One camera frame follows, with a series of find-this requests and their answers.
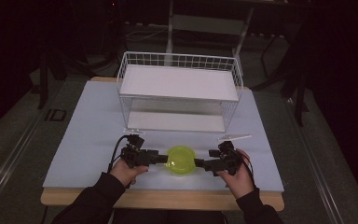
person's left hand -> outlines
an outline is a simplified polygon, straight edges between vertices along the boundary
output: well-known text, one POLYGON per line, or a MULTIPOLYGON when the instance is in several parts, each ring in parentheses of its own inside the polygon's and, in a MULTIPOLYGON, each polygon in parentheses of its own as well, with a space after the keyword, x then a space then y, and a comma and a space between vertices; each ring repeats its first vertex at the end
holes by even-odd
POLYGON ((131 169, 124 160, 119 159, 109 174, 115 176, 126 187, 130 183, 135 184, 136 176, 143 174, 148 169, 147 166, 135 166, 131 169))

person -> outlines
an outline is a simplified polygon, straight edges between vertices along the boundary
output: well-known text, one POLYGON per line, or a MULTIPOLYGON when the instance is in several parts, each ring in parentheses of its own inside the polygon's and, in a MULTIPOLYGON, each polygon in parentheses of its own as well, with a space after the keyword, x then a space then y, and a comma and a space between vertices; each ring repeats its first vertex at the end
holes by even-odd
MULTIPOLYGON (((248 162, 249 156, 237 149, 248 162)), ((102 173, 93 187, 84 189, 75 201, 63 209, 53 220, 53 224, 68 223, 108 223, 113 206, 129 184, 135 184, 136 176, 147 172, 147 166, 129 168, 122 159, 112 170, 102 173)), ((229 187, 243 212, 247 224, 283 223, 273 207, 260 201, 259 189, 244 164, 235 175, 226 171, 216 172, 229 187)), ((217 211, 181 211, 157 209, 115 209, 113 223, 225 223, 223 214, 217 211)))

translucent yellow plate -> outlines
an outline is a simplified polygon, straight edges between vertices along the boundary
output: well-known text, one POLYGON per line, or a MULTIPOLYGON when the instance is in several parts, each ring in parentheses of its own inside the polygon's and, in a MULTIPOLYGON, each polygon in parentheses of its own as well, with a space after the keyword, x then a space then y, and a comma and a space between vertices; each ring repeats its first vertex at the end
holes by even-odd
POLYGON ((196 153, 189 147, 171 147, 167 155, 168 161, 165 165, 175 175, 188 175, 196 169, 196 164, 194 163, 196 153))

forearm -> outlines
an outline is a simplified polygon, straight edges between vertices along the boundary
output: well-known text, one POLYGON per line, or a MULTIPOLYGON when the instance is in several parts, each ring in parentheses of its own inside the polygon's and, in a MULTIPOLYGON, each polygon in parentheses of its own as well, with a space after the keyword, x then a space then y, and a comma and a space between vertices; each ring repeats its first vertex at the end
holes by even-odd
POLYGON ((273 207, 260 201, 259 189, 239 198, 237 204, 243 212, 246 224, 283 223, 273 207))
POLYGON ((124 191, 125 188, 114 176, 102 173, 98 182, 84 189, 72 204, 54 218, 53 223, 107 222, 113 205, 124 191))

shelf top tier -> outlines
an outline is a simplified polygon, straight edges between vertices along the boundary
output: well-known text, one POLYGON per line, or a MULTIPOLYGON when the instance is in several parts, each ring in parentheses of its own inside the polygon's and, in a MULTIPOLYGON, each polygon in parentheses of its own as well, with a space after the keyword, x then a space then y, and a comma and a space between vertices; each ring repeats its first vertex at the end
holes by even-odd
POLYGON ((230 71, 128 64, 120 96, 238 102, 230 71))

